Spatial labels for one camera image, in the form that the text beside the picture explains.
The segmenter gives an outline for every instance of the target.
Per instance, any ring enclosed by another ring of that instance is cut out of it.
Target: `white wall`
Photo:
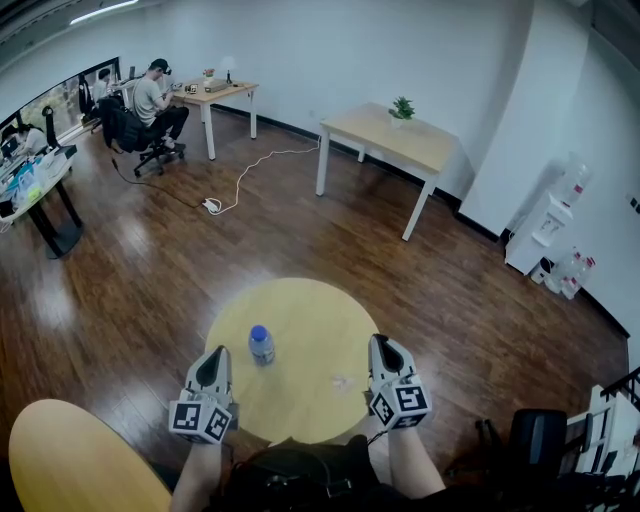
[[[500,235],[548,162],[580,77],[588,20],[536,0],[520,70],[460,213]]]
[[[182,78],[233,55],[235,76],[260,83],[259,113],[267,117],[319,133],[322,118],[366,101],[413,99],[418,117],[457,135],[467,150],[470,165],[438,183],[462,198],[513,85],[524,45],[520,19],[528,23],[530,6],[181,0],[163,9],[175,28],[168,58]],[[246,109],[242,101],[233,106]]]
[[[96,20],[34,48],[0,72],[0,119],[63,80],[100,62],[121,57],[129,66],[146,69],[164,44],[164,21],[158,6]]]
[[[574,207],[574,222],[549,256],[573,245],[596,267],[585,288],[631,334],[630,364],[640,365],[640,72],[597,33],[589,47],[555,156],[574,151],[594,177]]]

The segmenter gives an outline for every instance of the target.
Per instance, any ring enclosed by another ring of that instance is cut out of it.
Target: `desk lamp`
[[[225,57],[224,59],[222,59],[222,62],[220,63],[220,69],[226,69],[227,70],[227,83],[228,84],[232,84],[233,82],[231,81],[231,70],[236,69],[236,59],[234,59],[233,57]]]

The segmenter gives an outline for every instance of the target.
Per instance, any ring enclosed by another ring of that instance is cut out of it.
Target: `desk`
[[[198,84],[197,94],[187,94],[184,92],[184,87],[191,84]],[[207,136],[207,148],[209,150],[209,160],[216,159],[216,149],[213,143],[213,125],[211,124],[211,105],[217,103],[223,98],[233,96],[242,92],[247,92],[249,95],[250,111],[251,111],[251,138],[256,138],[256,106],[254,100],[255,90],[258,84],[250,84],[246,82],[235,82],[238,87],[227,87],[226,89],[218,92],[204,92],[204,78],[199,80],[191,80],[185,82],[182,91],[177,91],[174,94],[174,98],[181,99],[185,103],[191,103],[193,105],[200,105],[200,115],[202,122],[204,123],[205,133]]]
[[[42,238],[44,238],[49,246],[47,249],[47,258],[50,260],[61,258],[71,251],[78,240],[80,240],[83,232],[82,220],[80,220],[61,181],[64,175],[71,169],[72,163],[73,156],[71,159],[67,159],[64,154],[57,155],[51,164],[51,169],[54,169],[54,172],[56,172],[55,169],[57,169],[57,172],[53,178],[50,178],[48,185],[42,190],[42,194],[40,194],[35,201],[23,205],[18,211],[14,212],[13,215],[0,217],[0,222],[10,223],[28,212],[31,220],[33,220],[38,231],[40,231]],[[40,206],[42,198],[54,187],[58,191],[60,199],[62,199],[62,203],[71,218],[71,221],[63,223],[57,229],[52,226],[42,206]]]
[[[349,112],[320,123],[322,142],[318,162],[316,194],[324,194],[329,141],[339,135],[362,145],[358,161],[362,162],[367,148],[382,151],[408,167],[404,170],[424,181],[420,198],[402,235],[409,240],[427,197],[433,193],[438,175],[446,168],[457,147],[457,137],[424,121],[412,120],[401,128],[391,127],[388,109],[367,103]]]
[[[273,336],[276,358],[258,367],[249,352],[251,327]],[[231,353],[233,398],[240,426],[278,443],[332,439],[367,415],[368,347],[378,332],[365,309],[333,286],[276,279],[246,290],[213,323],[206,350]]]
[[[13,484],[26,512],[166,512],[171,495],[107,425],[59,400],[26,407],[9,438]]]

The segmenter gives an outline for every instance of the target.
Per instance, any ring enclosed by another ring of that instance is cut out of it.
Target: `man sitting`
[[[98,80],[93,86],[93,101],[98,104],[98,101],[102,98],[106,98],[109,95],[109,79],[111,78],[111,71],[109,69],[101,69],[98,73]]]
[[[167,72],[169,64],[164,59],[154,60],[146,74],[138,80],[133,89],[133,111],[145,127],[165,133],[162,140],[168,149],[175,149],[175,139],[180,136],[189,109],[171,107],[173,92],[160,92],[158,80]]]

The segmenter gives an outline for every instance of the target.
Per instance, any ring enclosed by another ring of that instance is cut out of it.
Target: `green plant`
[[[393,106],[396,107],[395,110],[390,108],[389,114],[391,114],[396,119],[412,119],[413,114],[416,113],[416,110],[411,106],[412,100],[408,100],[404,96],[400,96],[396,101],[393,102]]]

